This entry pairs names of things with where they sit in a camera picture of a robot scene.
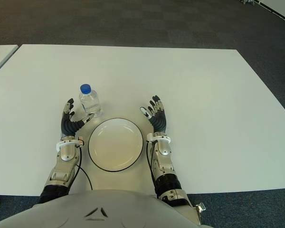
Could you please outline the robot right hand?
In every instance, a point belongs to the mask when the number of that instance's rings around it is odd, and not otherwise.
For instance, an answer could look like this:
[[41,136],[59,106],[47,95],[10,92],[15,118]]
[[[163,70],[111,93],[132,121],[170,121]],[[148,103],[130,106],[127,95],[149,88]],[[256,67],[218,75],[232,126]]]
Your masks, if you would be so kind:
[[152,100],[150,100],[150,106],[148,106],[147,109],[145,107],[140,107],[140,111],[153,126],[154,133],[166,132],[167,122],[165,110],[161,99],[157,95],[152,97]]

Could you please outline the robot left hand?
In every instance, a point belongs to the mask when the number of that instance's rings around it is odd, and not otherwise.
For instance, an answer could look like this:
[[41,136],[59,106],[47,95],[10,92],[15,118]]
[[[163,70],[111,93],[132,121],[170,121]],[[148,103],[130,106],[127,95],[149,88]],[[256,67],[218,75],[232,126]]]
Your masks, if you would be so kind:
[[74,107],[74,100],[73,98],[69,99],[63,109],[62,118],[61,118],[61,134],[62,138],[66,136],[73,136],[75,137],[76,132],[79,131],[87,122],[92,120],[94,117],[94,113],[88,114],[86,117],[82,118],[78,121],[72,121],[71,118],[75,114],[72,111]]

